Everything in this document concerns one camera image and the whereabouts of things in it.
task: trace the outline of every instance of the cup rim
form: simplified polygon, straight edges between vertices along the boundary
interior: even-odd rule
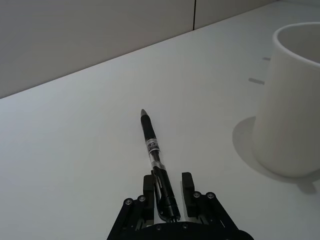
[[[319,25],[320,26],[320,22],[301,22],[301,23],[294,23],[294,24],[289,24],[286,26],[283,26],[281,28],[279,28],[277,31],[274,32],[272,40],[273,43],[276,47],[278,47],[281,51],[283,51],[284,53],[288,54],[289,56],[291,56],[294,59],[297,59],[301,62],[304,62],[305,64],[308,65],[312,65],[314,67],[320,68],[320,63],[316,62],[316,61],[312,61],[310,59],[307,59],[303,56],[300,56],[296,53],[294,53],[293,51],[289,50],[288,48],[286,48],[285,46],[283,46],[281,44],[281,42],[278,39],[279,33],[282,32],[285,29],[289,29],[292,27],[297,27],[297,26],[305,26],[305,25]]]

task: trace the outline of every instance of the pen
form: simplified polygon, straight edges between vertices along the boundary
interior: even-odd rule
[[[161,162],[161,152],[151,124],[150,117],[144,109],[141,110],[141,125],[144,133],[146,148],[151,161],[154,178],[156,207],[160,218],[167,222],[180,220],[180,212],[172,190],[165,165]]]

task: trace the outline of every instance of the white table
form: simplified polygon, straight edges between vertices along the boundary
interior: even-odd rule
[[[191,172],[255,239],[318,239],[319,178],[273,175],[248,149],[264,88],[248,79],[276,29],[309,21],[320,8],[276,2],[1,99],[0,239],[104,240],[150,172],[141,108],[182,215]]]

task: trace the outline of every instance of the bolt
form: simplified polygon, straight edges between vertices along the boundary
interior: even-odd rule
[[[215,194],[213,192],[208,192],[206,194],[206,196],[209,198],[209,199],[213,199],[215,197]]]
[[[193,194],[193,196],[195,197],[195,198],[199,198],[200,197],[200,192],[198,192],[198,191],[195,191],[194,192],[194,194]]]
[[[127,199],[124,201],[124,203],[125,203],[126,205],[130,205],[130,204],[132,204],[132,199],[131,199],[131,198],[127,198]]]
[[[138,199],[139,199],[140,202],[144,202],[146,200],[146,197],[145,196],[140,196]]]

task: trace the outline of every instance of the white mug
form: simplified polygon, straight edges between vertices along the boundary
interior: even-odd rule
[[[320,169],[320,22],[284,26],[273,45],[252,150],[272,172],[302,177]]]

